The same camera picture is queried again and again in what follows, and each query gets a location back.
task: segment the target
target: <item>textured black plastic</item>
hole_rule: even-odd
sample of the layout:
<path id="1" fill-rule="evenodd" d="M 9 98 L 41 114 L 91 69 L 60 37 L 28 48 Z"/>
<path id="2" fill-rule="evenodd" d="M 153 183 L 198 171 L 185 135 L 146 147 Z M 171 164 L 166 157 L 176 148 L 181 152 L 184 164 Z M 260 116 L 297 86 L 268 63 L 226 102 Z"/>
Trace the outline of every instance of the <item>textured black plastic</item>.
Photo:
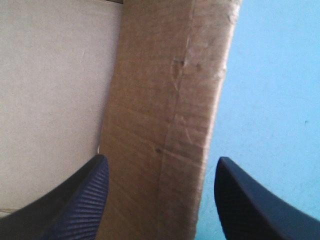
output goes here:
<path id="1" fill-rule="evenodd" d="M 96 155 L 57 188 L 0 220 L 4 240 L 94 240 L 108 195 L 107 159 Z"/>
<path id="2" fill-rule="evenodd" d="M 227 240 L 320 240 L 320 222 L 290 206 L 227 157 L 216 168 L 214 198 Z"/>

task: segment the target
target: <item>wall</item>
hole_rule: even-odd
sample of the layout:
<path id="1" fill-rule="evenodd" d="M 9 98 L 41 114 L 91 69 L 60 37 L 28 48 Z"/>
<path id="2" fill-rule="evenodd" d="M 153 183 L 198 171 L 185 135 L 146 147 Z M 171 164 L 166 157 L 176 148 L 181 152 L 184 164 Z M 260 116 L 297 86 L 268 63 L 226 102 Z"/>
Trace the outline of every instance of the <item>wall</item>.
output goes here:
<path id="1" fill-rule="evenodd" d="M 320 2 L 244 0 L 210 146 L 197 240 L 225 239 L 215 167 L 231 157 L 320 219 Z"/>
<path id="2" fill-rule="evenodd" d="M 34 201 L 96 154 L 121 11 L 103 0 L 0 2 L 0 209 Z"/>

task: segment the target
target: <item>light blue wall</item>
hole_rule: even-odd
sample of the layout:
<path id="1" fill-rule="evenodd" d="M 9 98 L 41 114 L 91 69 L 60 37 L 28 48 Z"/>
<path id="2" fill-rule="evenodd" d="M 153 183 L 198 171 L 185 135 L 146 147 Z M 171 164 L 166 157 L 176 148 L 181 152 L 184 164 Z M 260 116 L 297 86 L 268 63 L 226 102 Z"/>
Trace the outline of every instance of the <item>light blue wall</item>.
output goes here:
<path id="1" fill-rule="evenodd" d="M 228 156 L 320 220 L 320 1 L 243 0 L 210 148 L 197 240 L 224 240 L 215 167 Z"/>

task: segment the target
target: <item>ribbed plastic texture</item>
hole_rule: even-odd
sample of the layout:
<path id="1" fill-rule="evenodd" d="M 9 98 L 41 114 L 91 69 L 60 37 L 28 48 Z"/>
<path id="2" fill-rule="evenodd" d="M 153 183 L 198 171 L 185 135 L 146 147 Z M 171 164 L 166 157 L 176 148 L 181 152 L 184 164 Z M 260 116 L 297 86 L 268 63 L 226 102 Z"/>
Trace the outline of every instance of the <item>ribbed plastic texture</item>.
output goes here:
<path id="1" fill-rule="evenodd" d="M 94 240 L 108 195 L 105 159 L 88 176 L 63 214 L 40 240 Z"/>

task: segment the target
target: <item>cardboard box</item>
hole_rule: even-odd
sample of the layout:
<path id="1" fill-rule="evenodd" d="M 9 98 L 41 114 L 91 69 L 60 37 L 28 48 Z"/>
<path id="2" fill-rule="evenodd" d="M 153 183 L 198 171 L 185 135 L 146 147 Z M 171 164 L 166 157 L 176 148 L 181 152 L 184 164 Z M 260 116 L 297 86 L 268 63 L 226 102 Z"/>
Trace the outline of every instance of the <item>cardboard box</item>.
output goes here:
<path id="1" fill-rule="evenodd" d="M 124 1 L 99 148 L 110 192 L 97 239 L 194 238 L 240 4 Z"/>
<path id="2" fill-rule="evenodd" d="M 0 216 L 97 153 L 122 6 L 0 1 Z"/>

